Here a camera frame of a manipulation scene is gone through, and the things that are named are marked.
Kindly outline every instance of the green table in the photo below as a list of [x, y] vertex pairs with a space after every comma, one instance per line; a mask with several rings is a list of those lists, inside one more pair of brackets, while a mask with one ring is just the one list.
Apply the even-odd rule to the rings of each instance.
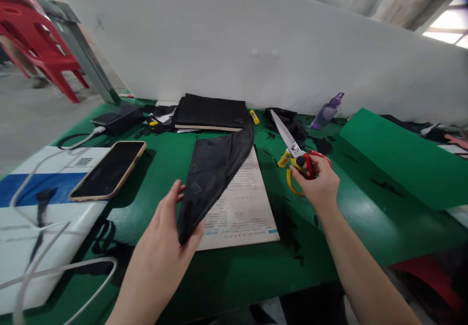
[[[91, 132], [93, 125], [89, 120], [114, 107], [109, 104], [99, 106], [66, 135]], [[321, 226], [314, 223], [313, 209], [305, 198], [295, 196], [289, 190], [286, 169], [276, 165], [285, 145], [275, 131], [265, 127], [272, 124], [264, 118], [263, 112], [256, 113], [260, 124], [255, 126], [255, 144], [281, 241], [196, 253], [159, 324], [184, 323], [337, 278]], [[428, 209], [342, 140], [337, 135], [342, 124], [332, 123], [318, 131], [308, 127], [311, 117], [300, 116], [300, 119], [311, 136], [333, 136], [336, 140], [331, 142], [333, 151], [328, 157], [341, 179], [338, 205], [380, 265], [394, 264], [468, 241], [468, 230], [450, 215]], [[142, 127], [126, 132], [118, 139], [101, 137], [88, 145], [132, 140]], [[186, 178], [195, 140], [222, 135], [220, 132], [166, 132], [140, 138], [147, 142], [150, 152], [156, 154], [153, 159], [147, 156], [140, 159], [121, 192], [103, 213], [103, 217], [116, 226], [114, 240], [135, 245], [157, 203], [174, 180]], [[306, 145], [316, 149], [312, 139], [307, 139]], [[393, 185], [397, 194], [371, 179]], [[96, 257], [90, 246], [97, 234], [98, 229], [90, 233], [75, 261]], [[104, 278], [67, 272], [45, 306], [26, 311], [28, 324], [63, 324], [89, 299]], [[108, 285], [75, 324], [103, 324], [117, 294], [118, 288]], [[0, 317], [0, 324], [9, 323], [10, 315]]]

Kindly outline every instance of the qr code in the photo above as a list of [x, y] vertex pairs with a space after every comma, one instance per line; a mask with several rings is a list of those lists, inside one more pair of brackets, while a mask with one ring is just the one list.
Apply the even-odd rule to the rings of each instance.
[[75, 166], [86, 166], [89, 164], [89, 162], [93, 160], [93, 158], [81, 158]]

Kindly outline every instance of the scissor blade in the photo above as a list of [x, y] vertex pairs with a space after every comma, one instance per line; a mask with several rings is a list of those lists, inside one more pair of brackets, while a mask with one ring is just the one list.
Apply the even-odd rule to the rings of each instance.
[[305, 152], [299, 148], [296, 141], [294, 140], [294, 137], [291, 135], [291, 133], [288, 131], [288, 129], [283, 124], [281, 119], [276, 115], [276, 113], [273, 110], [271, 110], [271, 112], [276, 128], [278, 129], [278, 132], [281, 135], [281, 138], [283, 139], [284, 143], [286, 144], [286, 147], [288, 148], [289, 152], [294, 158], [302, 156]]

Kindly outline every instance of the green board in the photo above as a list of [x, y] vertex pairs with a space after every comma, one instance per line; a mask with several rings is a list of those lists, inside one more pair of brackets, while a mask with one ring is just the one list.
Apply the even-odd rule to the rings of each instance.
[[468, 162], [435, 143], [364, 108], [340, 136], [431, 209], [468, 203]]

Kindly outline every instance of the white partition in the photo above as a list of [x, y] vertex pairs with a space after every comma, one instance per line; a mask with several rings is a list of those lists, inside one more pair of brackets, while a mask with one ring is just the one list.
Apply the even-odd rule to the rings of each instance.
[[468, 51], [312, 0], [68, 0], [136, 97], [468, 122]]

